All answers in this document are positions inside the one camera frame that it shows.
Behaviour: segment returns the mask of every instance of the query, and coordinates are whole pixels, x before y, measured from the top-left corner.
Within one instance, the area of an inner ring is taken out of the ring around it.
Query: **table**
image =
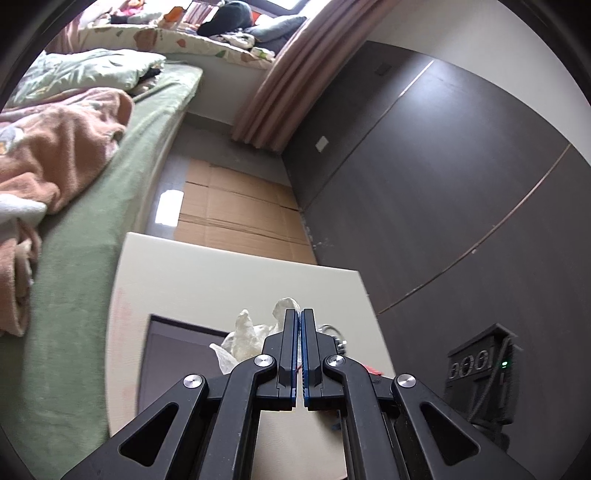
[[[218,330],[234,330],[247,309],[255,324],[272,321],[277,300],[314,309],[348,341],[347,355],[393,377],[374,311],[359,273],[255,257],[140,233],[128,233],[113,285],[105,352],[111,435],[136,415],[139,372],[150,314]],[[262,412],[252,479],[346,477],[334,420],[308,412],[298,381],[297,407]]]

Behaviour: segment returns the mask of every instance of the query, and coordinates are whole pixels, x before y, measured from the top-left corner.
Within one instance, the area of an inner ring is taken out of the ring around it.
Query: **electrical outlet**
[[[319,153],[322,153],[322,151],[328,144],[329,141],[326,139],[324,135],[322,135],[322,137],[320,137],[320,139],[316,142],[316,150],[318,150]]]

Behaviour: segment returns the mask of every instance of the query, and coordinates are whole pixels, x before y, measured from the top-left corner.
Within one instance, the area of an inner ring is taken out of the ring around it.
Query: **curtain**
[[[187,9],[183,22],[200,25],[214,8],[217,9],[217,0],[194,1]]]
[[[280,51],[232,130],[236,141],[282,152],[315,101],[399,0],[330,0]]]
[[[45,47],[47,53],[77,53],[80,51],[78,27],[83,13],[79,13],[47,44],[47,47]]]

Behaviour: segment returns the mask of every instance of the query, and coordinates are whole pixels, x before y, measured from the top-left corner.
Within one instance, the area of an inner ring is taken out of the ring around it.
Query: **metal pivot screw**
[[[258,367],[268,367],[269,365],[272,365],[273,362],[274,358],[271,355],[267,355],[265,353],[255,357],[255,365]]]
[[[341,355],[331,355],[326,359],[326,363],[331,367],[340,367],[345,363],[345,357]]]
[[[398,385],[404,388],[412,388],[417,384],[417,379],[410,374],[399,375],[396,381]]]
[[[199,375],[187,375],[183,379],[183,385],[187,388],[197,388],[203,383],[203,378]]]

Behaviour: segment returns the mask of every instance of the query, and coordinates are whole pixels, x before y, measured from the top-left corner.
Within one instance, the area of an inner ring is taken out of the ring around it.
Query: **cardboard box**
[[[191,160],[175,240],[316,264],[291,188]]]

